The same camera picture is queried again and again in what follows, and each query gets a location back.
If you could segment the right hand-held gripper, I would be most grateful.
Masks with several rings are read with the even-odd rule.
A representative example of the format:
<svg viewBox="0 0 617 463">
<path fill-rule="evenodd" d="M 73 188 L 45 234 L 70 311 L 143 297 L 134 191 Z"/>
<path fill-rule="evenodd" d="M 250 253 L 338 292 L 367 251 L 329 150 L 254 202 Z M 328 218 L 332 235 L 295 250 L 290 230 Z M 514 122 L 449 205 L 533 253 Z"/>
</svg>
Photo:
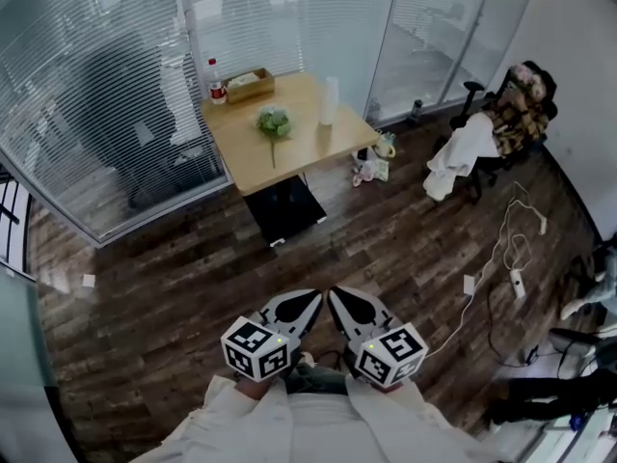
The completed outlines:
<svg viewBox="0 0 617 463">
<path fill-rule="evenodd" d="M 348 341 L 357 339 L 360 330 L 381 327 L 393 317 L 378 297 L 349 286 L 332 287 L 327 304 L 336 329 Z M 350 371 L 379 387 L 408 379 L 428 353 L 428 345 L 410 322 L 387 331 L 377 329 L 352 345 Z"/>
</svg>

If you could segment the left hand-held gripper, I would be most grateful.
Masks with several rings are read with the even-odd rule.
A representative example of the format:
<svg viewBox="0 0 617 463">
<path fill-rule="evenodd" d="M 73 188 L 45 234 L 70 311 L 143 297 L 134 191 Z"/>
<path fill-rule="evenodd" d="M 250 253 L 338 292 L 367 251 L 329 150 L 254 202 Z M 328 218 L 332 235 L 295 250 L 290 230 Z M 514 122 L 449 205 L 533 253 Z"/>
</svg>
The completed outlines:
<svg viewBox="0 0 617 463">
<path fill-rule="evenodd" d="M 302 288 L 274 296 L 261 309 L 268 321 L 278 322 L 239 316 L 221 336 L 226 364 L 256 383 L 290 369 L 322 305 L 321 291 Z"/>
</svg>

